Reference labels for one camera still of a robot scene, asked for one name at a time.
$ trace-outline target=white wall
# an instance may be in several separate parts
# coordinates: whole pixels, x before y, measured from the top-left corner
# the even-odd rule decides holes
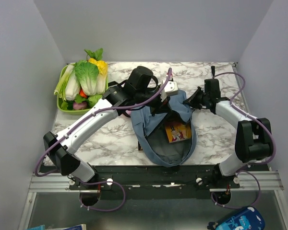
[[[250,110],[271,121],[278,169],[288,200],[288,0],[274,0],[239,61]]]
[[[18,228],[63,58],[32,0],[0,0],[0,229]]]
[[[34,1],[67,61],[237,61],[273,0]]]

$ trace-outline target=book cover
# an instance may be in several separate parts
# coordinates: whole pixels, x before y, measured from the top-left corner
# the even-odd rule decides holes
[[[45,225],[41,225],[35,228],[27,229],[27,230],[45,230]]]
[[[86,225],[85,224],[81,224],[81,225],[73,226],[73,227],[70,227],[70,228],[51,229],[51,230],[86,230]]]
[[[190,123],[183,124],[180,122],[166,122],[165,131],[168,136],[168,141],[177,142],[190,139],[192,136]]]

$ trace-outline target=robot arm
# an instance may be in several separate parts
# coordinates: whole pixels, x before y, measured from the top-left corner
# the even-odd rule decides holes
[[[144,102],[159,90],[160,86],[156,86],[153,90],[147,87],[152,78],[151,70],[145,67],[135,68],[128,80],[123,82],[123,87],[122,84],[110,87],[103,94],[103,98],[74,124],[57,135],[51,132],[44,135],[46,149],[63,139],[48,154],[62,175],[71,174],[84,182],[94,181],[94,169],[74,154],[93,133],[121,115],[124,110],[106,110],[98,114],[95,112],[104,108],[118,108]],[[168,82],[161,93],[147,104],[151,108],[151,113],[166,113],[167,109],[170,109],[168,105],[170,96],[177,92],[177,83],[175,81]],[[198,87],[196,92],[184,103],[195,109],[201,109],[205,106],[206,109],[210,109],[212,113],[221,116],[237,129],[235,153],[215,166],[214,180],[232,176],[249,162],[263,160],[272,155],[273,149],[269,136],[256,122],[234,110],[230,106],[228,98],[221,97],[217,79],[205,80],[204,91]],[[271,131],[270,122],[266,118],[257,120]]]
[[[217,79],[205,80],[204,91],[201,87],[198,87],[196,92],[184,103],[195,109],[201,109],[205,106],[206,109],[224,118],[237,130],[235,153],[216,165],[213,175],[214,180],[217,181],[222,177],[232,176],[244,165],[263,160],[272,155],[272,141],[268,134],[255,121],[236,111],[230,105],[229,98],[221,97]],[[271,132],[268,119],[252,117],[261,122]]]
[[[155,88],[148,88],[151,79],[155,79]],[[171,76],[168,76],[168,79],[170,81],[167,84],[163,81],[162,85],[165,85],[158,86],[152,71],[138,66],[126,81],[110,87],[103,94],[103,98],[71,126],[56,135],[51,132],[45,134],[45,149],[55,145],[49,151],[48,156],[59,172],[62,175],[71,174],[84,182],[93,182],[96,174],[94,169],[88,163],[79,159],[75,152],[103,125],[124,113],[125,106],[143,103],[160,91],[159,95],[150,100],[147,106],[151,108],[152,114],[164,113],[167,112],[167,109],[170,110],[168,101],[171,95],[178,93],[178,87]]]

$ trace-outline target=open bag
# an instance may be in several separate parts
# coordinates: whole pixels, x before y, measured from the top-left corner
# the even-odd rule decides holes
[[[179,90],[170,97],[171,114],[151,115],[150,108],[131,112],[131,121],[138,141],[149,160],[157,165],[172,167],[184,163],[194,152],[196,133],[192,124],[192,110],[183,104],[186,92]],[[169,142],[164,123],[179,121],[191,126],[191,138],[179,142]]]

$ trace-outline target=marble table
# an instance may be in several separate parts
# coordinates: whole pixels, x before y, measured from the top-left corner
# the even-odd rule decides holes
[[[211,78],[211,65],[216,66],[216,73],[233,71],[230,63],[112,62],[108,67],[109,81],[121,82],[139,65],[151,69],[159,82],[165,79],[168,68],[172,67],[173,77],[187,97],[195,92],[197,86],[204,86],[204,79]],[[234,75],[224,75],[219,80],[222,96],[229,98],[238,90]],[[241,96],[237,97],[235,104],[244,108]],[[52,132],[65,129],[79,117],[58,111]],[[228,122],[207,110],[194,111],[192,118],[197,145],[184,164],[216,164],[234,152],[236,130]],[[122,115],[93,134],[76,155],[91,165],[153,165],[143,151],[138,151],[137,144],[131,120]],[[47,158],[45,165],[52,165],[52,162]]]

